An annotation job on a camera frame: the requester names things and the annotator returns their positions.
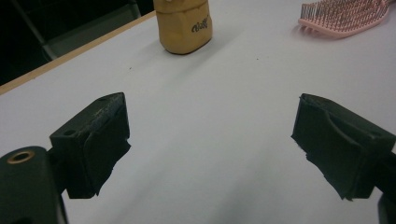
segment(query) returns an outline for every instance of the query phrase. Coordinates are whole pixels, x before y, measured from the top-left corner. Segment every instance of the white tabletop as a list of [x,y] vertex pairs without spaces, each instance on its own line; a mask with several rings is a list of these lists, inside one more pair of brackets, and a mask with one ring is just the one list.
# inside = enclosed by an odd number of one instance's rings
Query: white tabletop
[[0,95],[0,156],[49,136],[96,98],[123,91],[131,150],[99,197],[69,200],[72,224],[378,223],[342,201],[290,138],[303,93],[396,133],[396,7],[334,40],[300,29],[300,1],[210,0],[213,39],[177,56],[150,18]]

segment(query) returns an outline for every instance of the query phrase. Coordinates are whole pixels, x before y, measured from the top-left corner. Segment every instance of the dark background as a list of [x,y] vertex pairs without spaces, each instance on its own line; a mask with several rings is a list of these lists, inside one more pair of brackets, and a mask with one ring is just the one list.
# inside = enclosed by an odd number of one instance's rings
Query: dark background
[[[0,7],[0,85],[50,61],[9,0]],[[153,10],[151,0],[136,0],[142,15]],[[126,5],[127,0],[18,0],[44,39],[64,34]]]

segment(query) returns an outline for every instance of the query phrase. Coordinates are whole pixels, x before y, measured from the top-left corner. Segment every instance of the bottle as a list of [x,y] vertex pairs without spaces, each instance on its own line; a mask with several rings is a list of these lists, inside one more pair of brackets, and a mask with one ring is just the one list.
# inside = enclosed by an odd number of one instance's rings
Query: bottle
[[207,0],[154,0],[160,42],[171,53],[188,54],[213,35]]

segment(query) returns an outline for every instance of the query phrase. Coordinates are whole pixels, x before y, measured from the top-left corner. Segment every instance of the hairbrush bristles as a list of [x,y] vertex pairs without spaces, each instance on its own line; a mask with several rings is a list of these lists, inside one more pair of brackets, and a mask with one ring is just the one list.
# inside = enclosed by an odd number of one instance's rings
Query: hairbrush bristles
[[298,22],[325,35],[341,38],[378,25],[391,0],[322,0],[303,4]]

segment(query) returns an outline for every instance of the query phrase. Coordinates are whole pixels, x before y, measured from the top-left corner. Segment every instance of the hairbrush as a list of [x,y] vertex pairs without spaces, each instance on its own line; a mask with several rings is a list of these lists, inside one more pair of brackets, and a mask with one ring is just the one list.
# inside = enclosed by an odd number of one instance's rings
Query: hairbrush
[[396,136],[328,99],[303,94],[291,136],[342,199],[374,186],[396,204]]
[[303,4],[302,26],[336,38],[368,30],[383,21],[393,0],[322,0]]

